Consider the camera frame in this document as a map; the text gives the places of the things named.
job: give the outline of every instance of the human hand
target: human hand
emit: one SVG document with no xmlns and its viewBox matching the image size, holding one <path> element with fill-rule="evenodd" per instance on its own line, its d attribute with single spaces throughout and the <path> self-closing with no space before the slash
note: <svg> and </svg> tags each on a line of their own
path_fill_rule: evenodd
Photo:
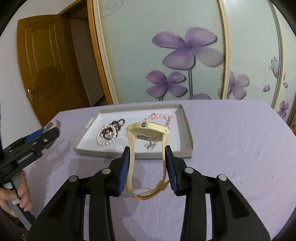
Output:
<svg viewBox="0 0 296 241">
<path fill-rule="evenodd" d="M 20 173 L 21 184 L 17 189 L 17 193 L 20 197 L 20 207 L 24 209 L 24 211 L 29 211 L 32 209 L 32 203 L 30 200 L 30 192 L 26 180 L 26 174 L 24 171 Z M 10 215 L 16 217 L 15 213 L 11 210 L 7 201 L 14 201 L 17 199 L 17 195 L 6 188 L 0 188 L 0 207 Z"/>
</svg>

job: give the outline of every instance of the door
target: door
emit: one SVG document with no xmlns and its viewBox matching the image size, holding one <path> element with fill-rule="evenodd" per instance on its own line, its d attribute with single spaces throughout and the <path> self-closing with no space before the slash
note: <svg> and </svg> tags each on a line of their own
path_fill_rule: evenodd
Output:
<svg viewBox="0 0 296 241">
<path fill-rule="evenodd" d="M 17 55 L 27 98 L 43 127 L 60 111 L 90 106 L 69 19 L 60 15 L 20 19 Z"/>
</svg>

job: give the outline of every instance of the white label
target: white label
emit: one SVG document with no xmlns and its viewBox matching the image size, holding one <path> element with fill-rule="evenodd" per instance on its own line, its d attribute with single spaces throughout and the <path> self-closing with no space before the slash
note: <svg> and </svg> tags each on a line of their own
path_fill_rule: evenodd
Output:
<svg viewBox="0 0 296 241">
<path fill-rule="evenodd" d="M 92 118 L 87 125 L 85 126 L 86 129 L 88 129 L 90 127 L 90 125 L 94 122 L 94 119 Z"/>
</svg>

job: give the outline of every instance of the door handle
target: door handle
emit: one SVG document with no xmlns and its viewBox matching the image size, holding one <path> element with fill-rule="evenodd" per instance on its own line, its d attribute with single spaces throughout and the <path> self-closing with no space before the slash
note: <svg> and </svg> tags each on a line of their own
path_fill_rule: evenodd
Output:
<svg viewBox="0 0 296 241">
<path fill-rule="evenodd" d="M 33 91 L 31 89 L 28 89 L 28 95 L 30 97 L 31 102 L 35 102 L 35 98 L 33 96 Z"/>
</svg>

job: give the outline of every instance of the purple table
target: purple table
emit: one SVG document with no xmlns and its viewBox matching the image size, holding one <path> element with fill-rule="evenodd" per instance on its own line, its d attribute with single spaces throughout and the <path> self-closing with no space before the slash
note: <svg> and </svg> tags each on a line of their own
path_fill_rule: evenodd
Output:
<svg viewBox="0 0 296 241">
<path fill-rule="evenodd" d="M 274 238 L 296 203 L 296 138 L 285 122 L 264 102 L 165 103 L 182 104 L 186 112 L 194 142 L 187 165 L 207 176 L 225 174 Z M 93 113 L 106 108 L 112 106 L 65 111 L 54 118 L 61 122 L 60 137 L 42 158 L 25 169 L 36 217 L 69 176 L 88 177 L 109 165 L 111 159 L 78 155 L 71 147 L 72 139 Z M 161 160 L 136 161 L 134 188 L 155 186 L 161 166 Z M 185 197 L 174 196 L 170 188 L 147 201 L 111 198 L 116 240 L 179 240 L 184 206 Z M 207 234 L 211 238 L 211 224 Z"/>
</svg>

